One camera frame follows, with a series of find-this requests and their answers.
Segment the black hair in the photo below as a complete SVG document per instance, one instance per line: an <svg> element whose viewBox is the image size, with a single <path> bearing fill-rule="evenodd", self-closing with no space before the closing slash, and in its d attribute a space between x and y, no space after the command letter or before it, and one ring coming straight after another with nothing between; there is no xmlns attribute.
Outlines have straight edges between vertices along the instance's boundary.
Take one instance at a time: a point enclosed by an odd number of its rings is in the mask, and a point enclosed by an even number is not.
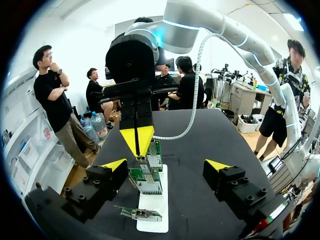
<svg viewBox="0 0 320 240"><path fill-rule="evenodd" d="M193 68L194 68L194 70L197 69L197 64L196 64L196 63L193 65Z"/></svg>
<svg viewBox="0 0 320 240"><path fill-rule="evenodd" d="M38 66L38 61L42 62L42 58L44 57L44 52L47 50L51 50L52 47L50 45L45 45L40 47L34 54L33 59L32 59L32 64L33 66L39 70L39 66Z"/></svg>
<svg viewBox="0 0 320 240"><path fill-rule="evenodd" d="M94 67L92 67L92 68L90 68L89 71L86 73L86 76L87 76L88 79L90 79L90 76L91 76L91 74L92 74L93 71L97 71L97 69L94 68Z"/></svg>
<svg viewBox="0 0 320 240"><path fill-rule="evenodd" d="M289 51L291 48L293 48L294 50L296 50L301 56L303 56L303 58L306 57L306 51L304 49L304 47L302 46L302 44L297 41L297 40L292 40L289 39L287 42L287 46L289 48Z"/></svg>
<svg viewBox="0 0 320 240"><path fill-rule="evenodd" d="M138 17L134 23L153 23L154 21L149 18L149 17L145 17L145 16L142 16L142 17Z"/></svg>
<svg viewBox="0 0 320 240"><path fill-rule="evenodd" d="M179 56L175 60L175 64L184 73L189 73L190 71L192 71L192 61L189 56Z"/></svg>

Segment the khaki pants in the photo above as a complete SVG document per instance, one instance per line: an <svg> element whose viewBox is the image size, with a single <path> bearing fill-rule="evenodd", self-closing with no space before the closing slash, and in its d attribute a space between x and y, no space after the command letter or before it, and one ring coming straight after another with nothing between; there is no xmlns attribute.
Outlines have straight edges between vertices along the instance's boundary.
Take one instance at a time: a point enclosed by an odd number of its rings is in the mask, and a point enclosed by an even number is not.
<svg viewBox="0 0 320 240"><path fill-rule="evenodd" d="M89 162L85 155L80 151L75 138L93 152L99 149L99 146L94 144L94 142L86 135L73 112L63 128L56 132L55 135L63 144L65 150L73 157L75 162L83 168L86 168L89 165Z"/></svg>

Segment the yellow triangular tip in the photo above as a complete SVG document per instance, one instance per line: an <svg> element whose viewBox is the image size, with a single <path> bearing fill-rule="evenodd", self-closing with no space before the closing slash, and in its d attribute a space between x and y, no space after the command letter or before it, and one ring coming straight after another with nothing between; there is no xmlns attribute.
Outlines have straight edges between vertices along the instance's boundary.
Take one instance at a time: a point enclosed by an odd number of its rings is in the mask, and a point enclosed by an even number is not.
<svg viewBox="0 0 320 240"><path fill-rule="evenodd" d="M212 161L212 160L209 160L209 159L206 159L205 161L207 161L218 172L219 172L220 169L223 169L223 168L231 168L231 166L222 164L220 162Z"/></svg>
<svg viewBox="0 0 320 240"><path fill-rule="evenodd" d="M117 167L119 167L119 165L122 164L124 161L127 161L127 159L123 158L118 161L113 161L104 165L100 165L100 167L107 167L109 169L112 169L112 172L114 172L117 169Z"/></svg>
<svg viewBox="0 0 320 240"><path fill-rule="evenodd" d="M137 131L138 131L140 156L146 156L150 141L152 139L152 136L155 133L154 126L138 127ZM122 129L120 130L120 133L123 136L126 144L129 146L133 155L135 157L140 157L137 155L137 151L136 151L135 129L134 128Z"/></svg>

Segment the red component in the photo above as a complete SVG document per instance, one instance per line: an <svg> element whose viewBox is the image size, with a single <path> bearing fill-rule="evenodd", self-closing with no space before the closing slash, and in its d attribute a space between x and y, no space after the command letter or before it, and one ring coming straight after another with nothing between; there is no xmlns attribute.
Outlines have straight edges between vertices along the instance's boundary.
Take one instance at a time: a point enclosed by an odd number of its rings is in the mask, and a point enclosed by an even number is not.
<svg viewBox="0 0 320 240"><path fill-rule="evenodd" d="M254 232L260 232L262 229L265 229L269 225L266 219L261 219L260 222L253 228Z"/></svg>

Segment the ceiling light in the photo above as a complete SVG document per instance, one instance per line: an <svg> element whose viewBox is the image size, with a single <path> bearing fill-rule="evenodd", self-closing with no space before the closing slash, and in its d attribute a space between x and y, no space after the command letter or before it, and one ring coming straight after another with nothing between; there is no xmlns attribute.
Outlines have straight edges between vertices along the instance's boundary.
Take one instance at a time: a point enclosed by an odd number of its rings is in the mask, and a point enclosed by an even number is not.
<svg viewBox="0 0 320 240"><path fill-rule="evenodd" d="M314 70L314 74L320 78L320 66L316 67L315 70Z"/></svg>
<svg viewBox="0 0 320 240"><path fill-rule="evenodd" d="M291 25L291 27L294 30L304 31L304 28L300 24L300 21L301 21L300 17L297 19L295 18L295 16L293 16L290 13L284 13L283 16L285 17L285 19L288 21L288 23Z"/></svg>

